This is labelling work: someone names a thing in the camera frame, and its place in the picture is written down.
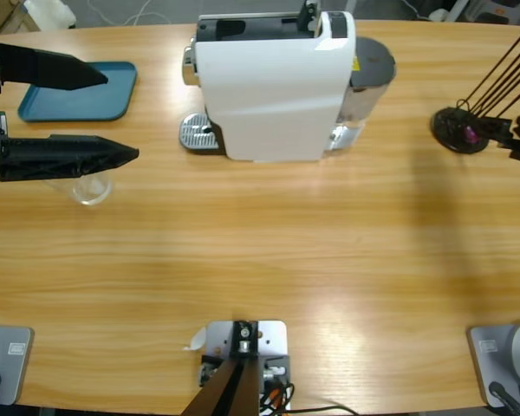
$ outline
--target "gray metal base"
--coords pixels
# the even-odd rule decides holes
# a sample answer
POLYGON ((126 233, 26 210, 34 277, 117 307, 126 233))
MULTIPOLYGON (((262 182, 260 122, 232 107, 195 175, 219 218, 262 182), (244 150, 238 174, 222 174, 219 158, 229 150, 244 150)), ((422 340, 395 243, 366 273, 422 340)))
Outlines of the gray metal base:
POLYGON ((0 327, 0 405, 13 405, 19 397, 32 338, 31 328, 0 327))
POLYGON ((517 325, 494 325, 472 328, 469 333, 482 396, 491 407, 504 407, 489 391, 493 381, 501 383, 520 402, 520 380, 512 366, 512 337, 517 328, 517 325))

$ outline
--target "coffee machine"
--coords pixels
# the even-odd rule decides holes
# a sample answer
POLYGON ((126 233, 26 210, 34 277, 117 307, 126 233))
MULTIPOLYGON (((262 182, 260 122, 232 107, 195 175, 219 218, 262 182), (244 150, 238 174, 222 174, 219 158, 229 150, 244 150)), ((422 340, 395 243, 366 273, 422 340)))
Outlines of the coffee machine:
POLYGON ((201 16, 183 57, 203 114, 181 123, 190 152, 258 162, 319 160, 351 146, 395 75, 353 17, 306 0, 298 13, 201 16))

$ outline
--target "wire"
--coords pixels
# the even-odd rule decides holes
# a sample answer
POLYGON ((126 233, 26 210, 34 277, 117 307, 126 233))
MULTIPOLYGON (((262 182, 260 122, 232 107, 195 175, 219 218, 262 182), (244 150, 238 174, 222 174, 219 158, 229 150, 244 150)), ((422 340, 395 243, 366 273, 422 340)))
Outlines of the wire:
POLYGON ((295 394, 295 385, 293 383, 283 384, 281 381, 274 381, 272 388, 267 390, 260 399, 260 414, 266 410, 271 410, 269 416, 277 416, 279 414, 299 414, 326 412, 328 410, 344 410, 353 416, 359 416, 353 409, 343 405, 332 405, 323 407, 312 407, 306 409, 288 410, 287 405, 291 402, 295 394))
POLYGON ((140 8, 139 10, 139 13, 137 13, 136 15, 132 15, 130 16, 124 23, 116 23, 116 22, 113 22, 112 20, 110 20, 107 16, 104 15, 104 13, 102 13, 102 11, 100 9, 98 9, 96 6, 94 6, 90 0, 87 0, 87 6, 94 12, 96 13, 100 19, 102 19, 104 22, 106 22, 107 24, 109 24, 110 26, 127 26, 127 24, 129 22, 131 22, 133 19, 135 19, 134 23, 133 23, 133 26, 136 26, 137 23, 139 22, 139 19, 143 16, 157 16, 157 17, 161 17, 162 19, 164 19, 167 23, 171 23, 170 19, 168 19, 166 16, 160 14, 160 13, 157 13, 155 11, 149 11, 147 13, 144 13, 146 7, 148 6, 148 4, 150 4, 152 0, 146 0, 145 3, 142 5, 142 7, 140 8))
POLYGON ((152 0, 146 0, 145 3, 142 5, 142 7, 139 10, 139 13, 137 13, 137 17, 135 18, 135 22, 133 23, 133 26, 136 26, 139 22, 140 17, 142 16, 143 12, 145 11, 148 4, 150 4, 152 0))
POLYGON ((428 22, 431 22, 432 19, 430 19, 429 17, 424 17, 424 16, 420 16, 419 13, 418 13, 418 9, 416 9, 414 6, 412 6, 407 0, 400 0, 407 8, 409 8, 410 10, 412 10, 414 12, 414 14, 416 15, 416 18, 418 20, 427 20, 428 22))
POLYGON ((359 416, 357 412, 353 409, 349 409, 346 406, 342 405, 334 405, 334 406, 325 406, 325 407, 312 407, 309 409, 297 409, 297 410, 277 410, 273 414, 298 414, 298 413, 314 413, 314 412, 326 412, 328 410, 344 410, 345 412, 352 414, 354 416, 359 416))

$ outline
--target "blue tray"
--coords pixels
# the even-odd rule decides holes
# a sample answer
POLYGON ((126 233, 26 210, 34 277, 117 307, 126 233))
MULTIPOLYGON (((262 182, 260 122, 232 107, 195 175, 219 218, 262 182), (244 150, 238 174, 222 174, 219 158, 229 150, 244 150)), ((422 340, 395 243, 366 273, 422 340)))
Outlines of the blue tray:
POLYGON ((31 85, 17 109, 32 121, 115 120, 127 111, 137 68, 131 62, 90 62, 108 78, 107 84, 74 91, 31 85))

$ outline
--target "wooden table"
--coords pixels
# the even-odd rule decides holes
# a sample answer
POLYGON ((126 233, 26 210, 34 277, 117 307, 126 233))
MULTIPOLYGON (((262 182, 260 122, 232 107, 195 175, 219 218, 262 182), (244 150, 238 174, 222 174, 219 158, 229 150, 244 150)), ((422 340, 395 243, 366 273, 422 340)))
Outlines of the wooden table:
POLYGON ((27 86, 0 96, 14 137, 97 133, 141 153, 95 207, 41 182, 0 183, 0 325, 36 333, 21 402, 180 413, 198 391, 199 354, 183 351, 195 332, 275 318, 289 327, 295 406, 482 405, 465 331, 520 319, 520 162, 495 146, 450 153, 428 121, 520 28, 358 23, 393 51, 396 81, 354 149, 287 164, 179 146, 180 121, 202 110, 180 74, 193 29, 0 38, 139 71, 113 122, 25 124, 27 86))

